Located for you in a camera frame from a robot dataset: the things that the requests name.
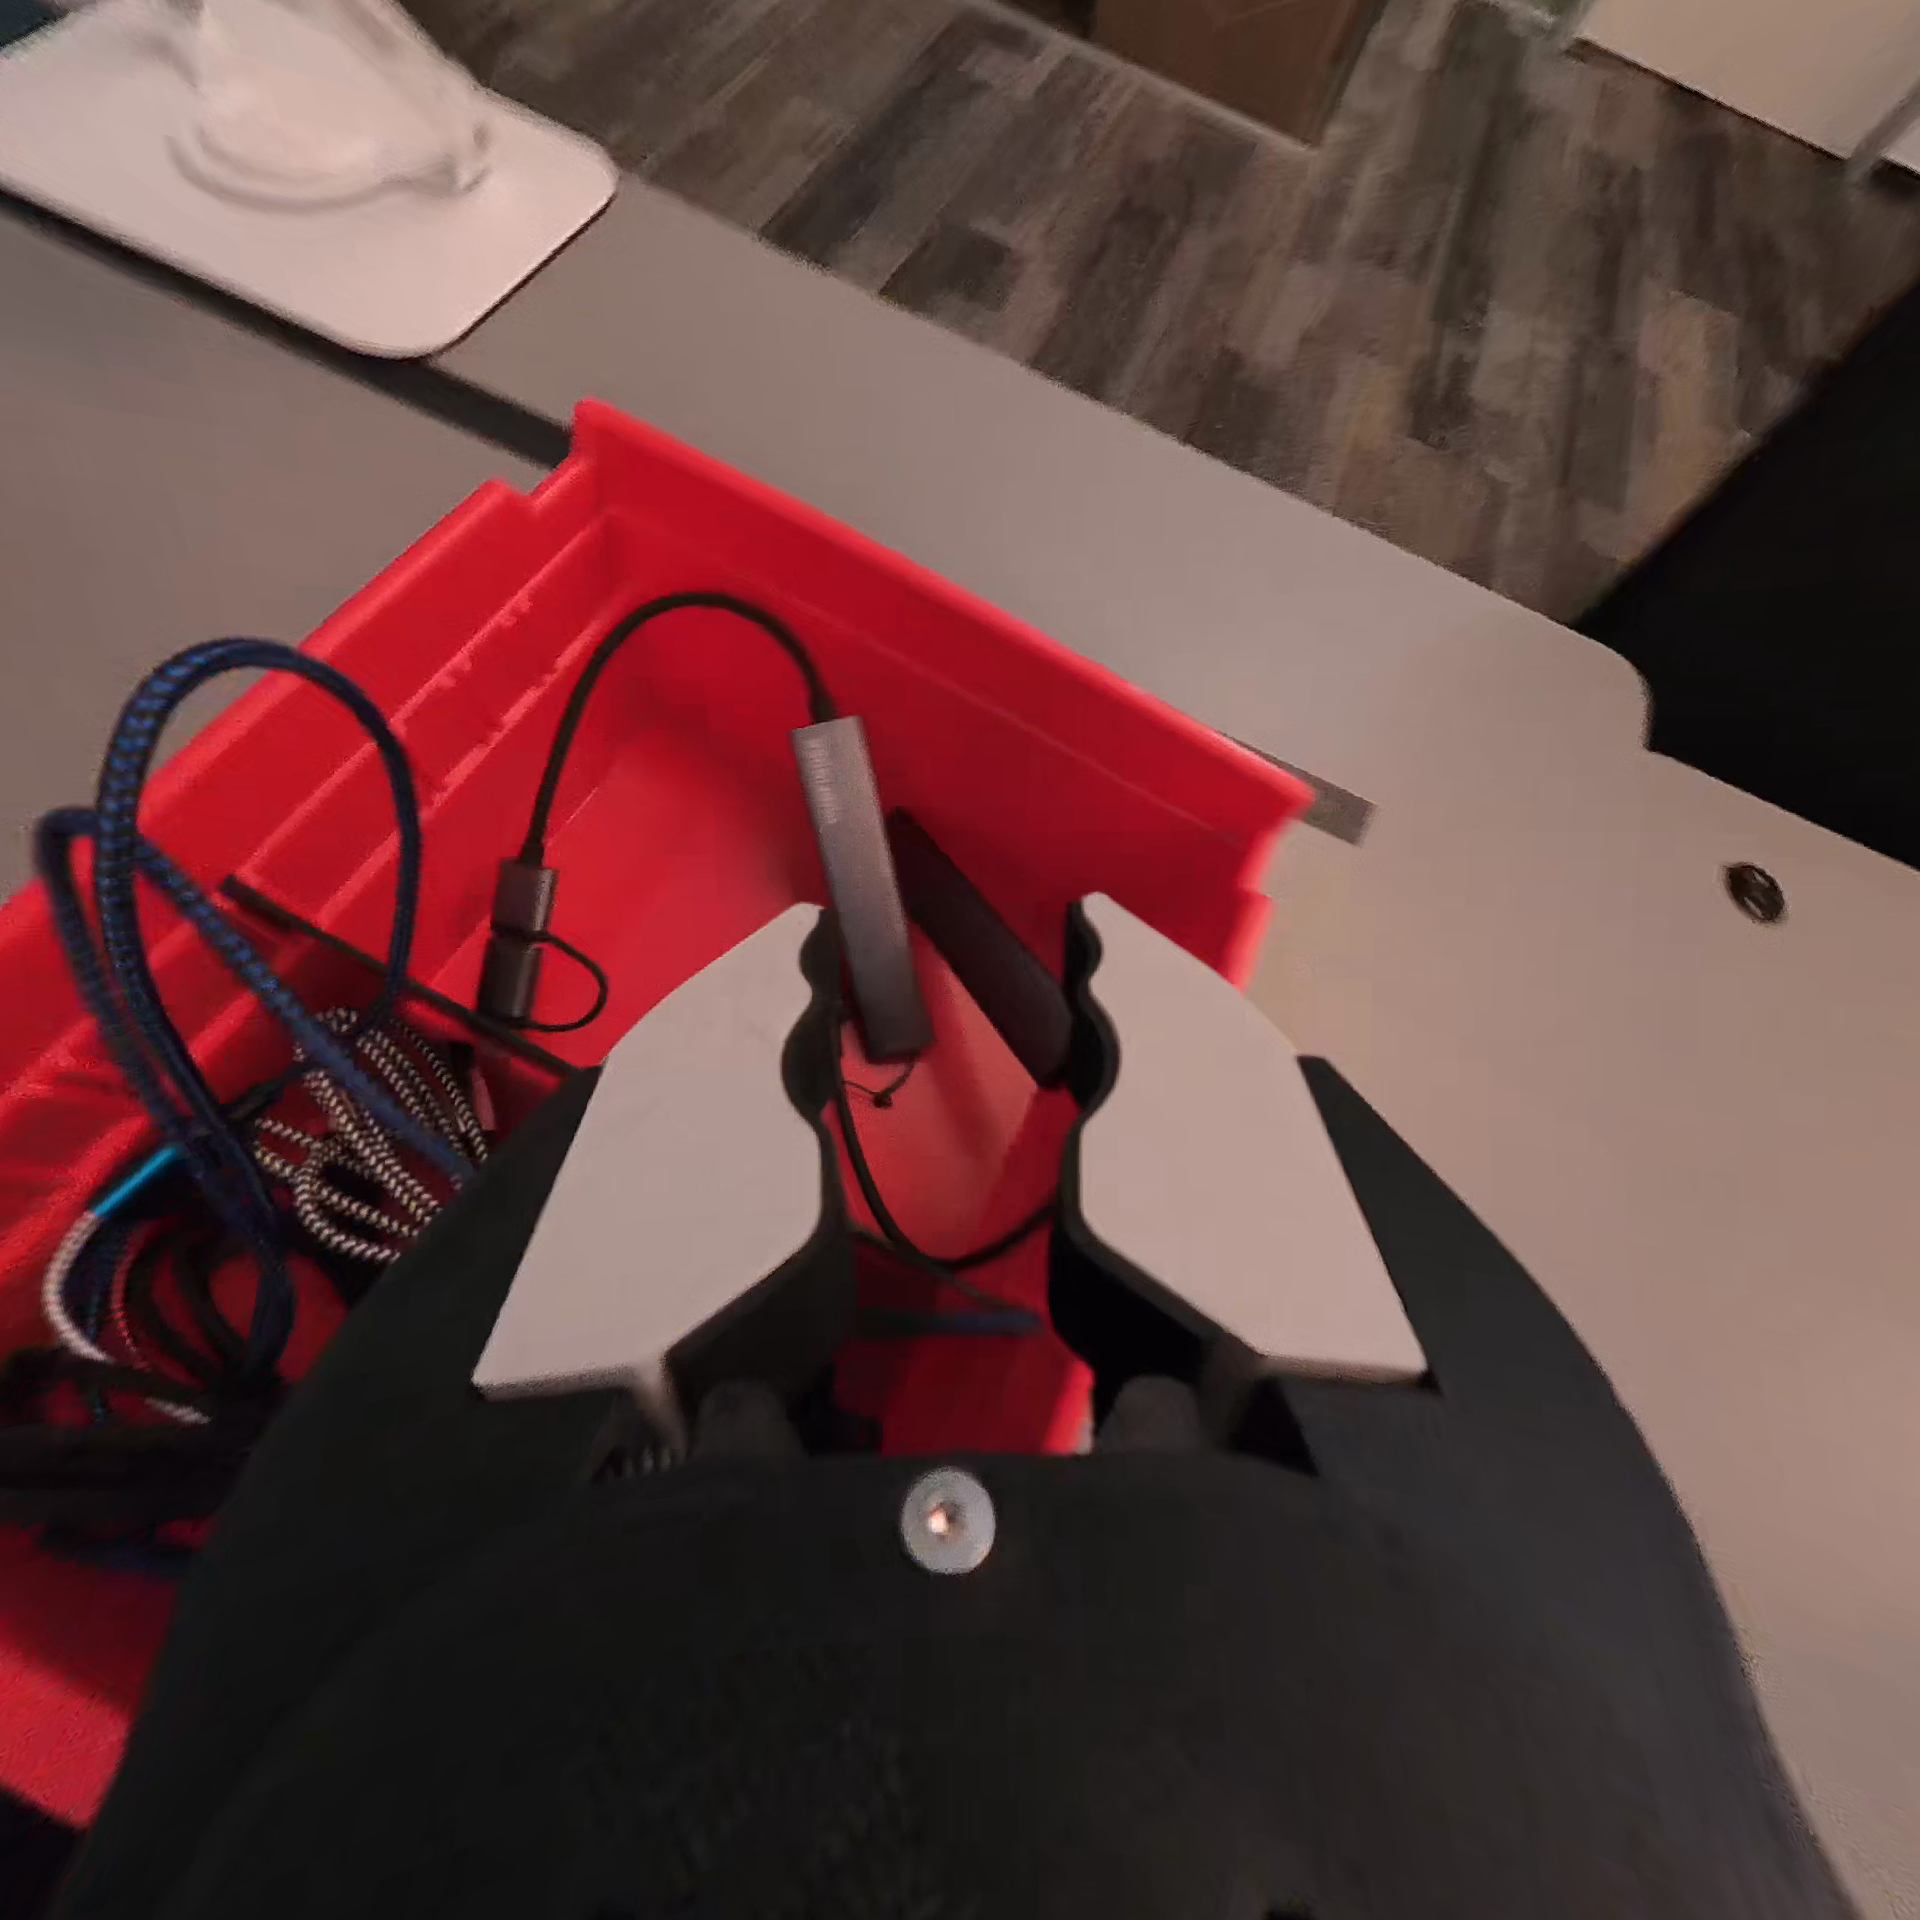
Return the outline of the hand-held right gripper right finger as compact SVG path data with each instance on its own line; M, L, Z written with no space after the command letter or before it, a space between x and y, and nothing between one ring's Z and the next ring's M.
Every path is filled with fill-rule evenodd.
M1427 1353L1299 1049L1111 896L1066 922L1072 1017L1046 1318L1096 1421L1135 1382L1205 1421L1270 1385L1414 1385Z

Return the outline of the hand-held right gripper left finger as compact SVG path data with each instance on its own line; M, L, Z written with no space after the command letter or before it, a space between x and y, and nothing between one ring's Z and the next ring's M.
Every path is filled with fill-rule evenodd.
M486 1401L612 1387L685 1445L720 1385L826 1385L858 1307L839 981L831 912L799 904L611 1049L472 1365Z

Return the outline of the black slab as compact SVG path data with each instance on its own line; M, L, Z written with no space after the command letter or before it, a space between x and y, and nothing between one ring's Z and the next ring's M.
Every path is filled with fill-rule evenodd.
M1061 981L910 813L892 807L883 827L912 926L941 957L1031 1081L1059 1088L1072 1048L1069 1002Z

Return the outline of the dark grey usb hub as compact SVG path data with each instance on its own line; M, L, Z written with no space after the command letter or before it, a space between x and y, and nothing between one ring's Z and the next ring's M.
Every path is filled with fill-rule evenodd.
M630 641L680 614L744 623L768 638L799 675L806 723L792 731L790 745L839 935L844 974L852 990L855 1019L868 1055L887 1066L914 1064L930 1046L933 1030L862 720L840 711L804 641L780 615L716 591L668 592L642 601L604 634L568 687L540 766L519 846L495 866L477 979L477 1013L512 1031L540 1037L574 1034L605 1013L608 974L554 930L560 874L547 859L547 838L571 751L602 680ZM563 954L592 979L594 1002L584 1015L566 1022L538 1017L542 958L548 951Z

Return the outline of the red plastic bin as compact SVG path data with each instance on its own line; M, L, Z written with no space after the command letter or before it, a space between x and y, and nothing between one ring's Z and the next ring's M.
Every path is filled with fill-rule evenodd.
M412 974L472 1006L495 866L520 846L550 736L592 648L668 592L774 614L862 720L906 810L1059 967L1069 901L1116 896L1240 990L1270 912L1263 865L1304 789L839 522L604 402L533 493L486 481L301 643L383 711L423 807ZM789 736L799 672L744 623L674 614L592 696L548 821L558 934L611 979L604 1015L533 1046L598 1066L700 967L826 899ZM271 675L167 760L140 810L197 880L236 875L364 954L383 946L389 781L324 693ZM147 896L160 992L212 1086L287 1058L276 1022ZM1015 1064L951 976L939 1040L871 1157L906 1225L966 1246L1046 1193L1063 1095ZM154 1150L96 1038L36 880L5 896L5 1353L38 1344L42 1274L85 1201ZM149 1571L48 1552L5 1523L5 1793L71 1827L101 1806L174 1611Z

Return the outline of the black fabric chair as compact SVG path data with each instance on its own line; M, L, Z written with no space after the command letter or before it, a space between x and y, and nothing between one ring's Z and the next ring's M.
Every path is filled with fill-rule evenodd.
M1648 749L1918 865L1918 288L1583 608Z

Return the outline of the clear acrylic sign holder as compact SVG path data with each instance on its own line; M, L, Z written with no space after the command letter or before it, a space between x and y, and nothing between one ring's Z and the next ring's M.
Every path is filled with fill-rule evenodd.
M455 346L618 192L399 5L61 5L5 48L3 178L330 346Z

